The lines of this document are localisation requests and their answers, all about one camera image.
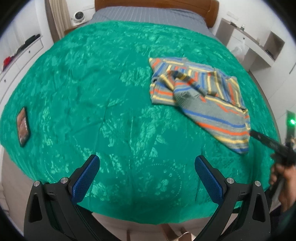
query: gray striped sheet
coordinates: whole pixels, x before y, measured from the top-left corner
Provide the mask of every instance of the gray striped sheet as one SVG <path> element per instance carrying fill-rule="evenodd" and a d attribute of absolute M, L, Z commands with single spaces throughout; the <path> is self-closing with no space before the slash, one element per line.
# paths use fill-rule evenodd
<path fill-rule="evenodd" d="M 87 24 L 108 20 L 166 24 L 186 28 L 216 39 L 207 28 L 202 16 L 183 9 L 122 6 L 106 7 L 98 10 Z"/>

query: wooden headboard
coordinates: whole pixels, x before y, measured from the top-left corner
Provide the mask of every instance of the wooden headboard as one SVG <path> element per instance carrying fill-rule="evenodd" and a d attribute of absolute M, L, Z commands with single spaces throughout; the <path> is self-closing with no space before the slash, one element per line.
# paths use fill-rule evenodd
<path fill-rule="evenodd" d="M 219 10 L 217 0 L 95 0 L 96 11 L 111 6 L 186 9 L 204 17 L 208 28 L 214 26 Z"/>

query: striped sweater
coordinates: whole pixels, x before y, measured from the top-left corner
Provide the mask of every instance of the striped sweater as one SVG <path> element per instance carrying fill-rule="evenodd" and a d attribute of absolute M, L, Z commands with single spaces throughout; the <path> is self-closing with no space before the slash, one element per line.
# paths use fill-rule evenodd
<path fill-rule="evenodd" d="M 186 58 L 150 58 L 153 104 L 179 107 L 231 150 L 249 150 L 250 117 L 237 79 Z"/>

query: silver bolt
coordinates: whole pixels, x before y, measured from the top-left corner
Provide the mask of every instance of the silver bolt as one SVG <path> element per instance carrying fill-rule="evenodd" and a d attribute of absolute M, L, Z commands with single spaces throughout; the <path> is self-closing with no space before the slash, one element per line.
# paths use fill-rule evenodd
<path fill-rule="evenodd" d="M 34 187 L 38 187 L 38 186 L 40 185 L 40 181 L 35 181 L 35 182 L 33 183 L 33 185 L 34 185 Z"/>
<path fill-rule="evenodd" d="M 226 181 L 230 184 L 234 183 L 234 179 L 231 177 L 227 178 Z"/>
<path fill-rule="evenodd" d="M 67 177 L 63 177 L 62 179 L 61 179 L 61 183 L 67 183 L 68 182 L 68 178 Z"/>
<path fill-rule="evenodd" d="M 255 185 L 256 185 L 257 187 L 260 187 L 260 186 L 261 186 L 261 182 L 259 182 L 259 181 L 255 181 Z"/>

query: bed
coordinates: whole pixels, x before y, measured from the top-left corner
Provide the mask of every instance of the bed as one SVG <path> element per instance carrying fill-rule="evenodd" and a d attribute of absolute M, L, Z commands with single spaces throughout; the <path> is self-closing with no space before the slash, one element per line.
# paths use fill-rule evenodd
<path fill-rule="evenodd" d="M 207 29 L 218 6 L 215 0 L 96 0 L 89 24 L 42 55 L 5 106 L 0 143 L 10 159 L 30 179 L 56 182 L 97 154 L 101 168 L 81 205 L 137 223 L 181 223 L 213 214 L 217 206 L 194 170 L 200 154 L 224 176 L 242 183 L 259 180 L 266 188 L 270 150 L 250 139 L 248 154 L 239 155 L 176 108 L 152 105 L 149 98 L 149 57 L 211 65 L 237 77 L 252 129 L 277 139 L 252 79 Z M 166 15 L 160 23 L 145 20 L 160 12 Z M 170 24 L 176 16 L 183 22 Z M 15 126 L 22 106 L 32 133 L 24 148 Z"/>

